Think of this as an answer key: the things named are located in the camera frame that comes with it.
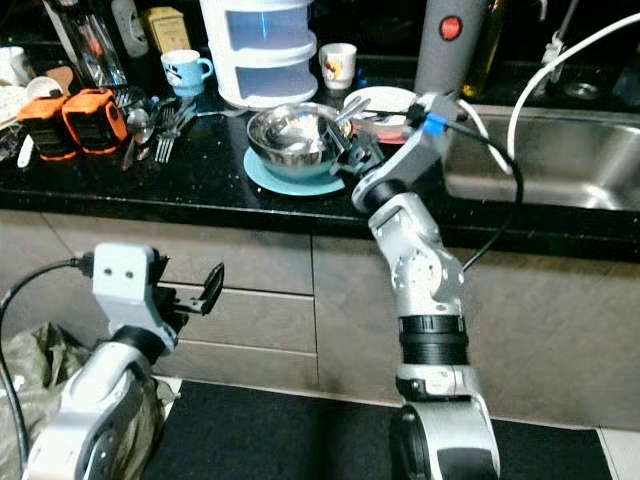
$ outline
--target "glass bottle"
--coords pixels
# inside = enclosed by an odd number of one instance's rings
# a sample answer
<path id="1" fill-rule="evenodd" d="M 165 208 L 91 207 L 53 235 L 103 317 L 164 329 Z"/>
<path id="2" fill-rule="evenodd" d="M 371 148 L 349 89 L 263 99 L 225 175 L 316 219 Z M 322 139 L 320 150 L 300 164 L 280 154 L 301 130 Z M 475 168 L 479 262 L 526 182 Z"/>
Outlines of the glass bottle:
<path id="1" fill-rule="evenodd" d="M 487 77 L 502 33 L 508 1 L 489 0 L 476 51 L 462 87 L 462 93 L 468 98 L 474 98 L 482 93 L 487 83 Z"/>
<path id="2" fill-rule="evenodd" d="M 640 106 L 640 45 L 622 69 L 613 87 L 613 94 L 627 107 Z"/>

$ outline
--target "white mug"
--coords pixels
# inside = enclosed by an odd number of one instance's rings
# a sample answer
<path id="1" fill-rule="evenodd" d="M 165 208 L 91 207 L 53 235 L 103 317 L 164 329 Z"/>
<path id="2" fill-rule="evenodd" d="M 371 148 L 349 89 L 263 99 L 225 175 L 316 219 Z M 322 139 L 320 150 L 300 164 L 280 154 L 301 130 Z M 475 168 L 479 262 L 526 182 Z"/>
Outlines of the white mug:
<path id="1" fill-rule="evenodd" d="M 22 47 L 0 48 L 0 83 L 25 86 L 35 77 Z"/>
<path id="2" fill-rule="evenodd" d="M 355 45 L 350 43 L 330 43 L 320 49 L 318 59 L 327 88 L 332 90 L 349 88 L 356 72 L 357 51 Z"/>
<path id="3" fill-rule="evenodd" d="M 161 57 L 167 82 L 179 97 L 204 92 L 204 80 L 213 74 L 213 63 L 195 50 L 172 50 Z"/>

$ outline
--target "white plastic drawer unit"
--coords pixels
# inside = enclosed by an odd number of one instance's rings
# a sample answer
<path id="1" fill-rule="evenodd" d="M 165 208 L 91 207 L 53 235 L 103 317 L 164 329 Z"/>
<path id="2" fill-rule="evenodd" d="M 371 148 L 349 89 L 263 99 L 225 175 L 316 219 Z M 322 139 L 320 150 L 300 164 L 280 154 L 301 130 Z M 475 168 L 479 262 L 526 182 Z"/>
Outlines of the white plastic drawer unit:
<path id="1" fill-rule="evenodd" d="M 218 91 L 240 108 L 265 109 L 311 98 L 316 37 L 310 0 L 201 0 Z"/>

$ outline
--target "blue tape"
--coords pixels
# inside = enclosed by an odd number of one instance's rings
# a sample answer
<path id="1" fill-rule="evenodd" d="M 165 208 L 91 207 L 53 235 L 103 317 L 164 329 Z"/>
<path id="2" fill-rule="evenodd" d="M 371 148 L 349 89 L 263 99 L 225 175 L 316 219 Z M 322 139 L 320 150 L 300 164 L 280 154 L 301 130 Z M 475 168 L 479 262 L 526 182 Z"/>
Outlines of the blue tape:
<path id="1" fill-rule="evenodd" d="M 430 113 L 427 115 L 427 119 L 422 126 L 422 131 L 433 135 L 434 137 L 438 137 L 444 133 L 444 129 L 446 126 L 446 118 L 441 117 L 440 115 L 436 115 L 435 113 Z"/>

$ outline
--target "blue mug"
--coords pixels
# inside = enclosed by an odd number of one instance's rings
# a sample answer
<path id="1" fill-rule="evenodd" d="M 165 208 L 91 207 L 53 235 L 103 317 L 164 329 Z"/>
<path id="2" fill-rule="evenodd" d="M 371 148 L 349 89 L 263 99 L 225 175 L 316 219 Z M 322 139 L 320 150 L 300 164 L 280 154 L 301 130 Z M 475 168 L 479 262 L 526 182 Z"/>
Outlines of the blue mug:
<path id="1" fill-rule="evenodd" d="M 195 97 L 204 92 L 204 79 L 213 73 L 213 63 L 195 50 L 172 50 L 162 57 L 167 82 L 179 97 Z"/>

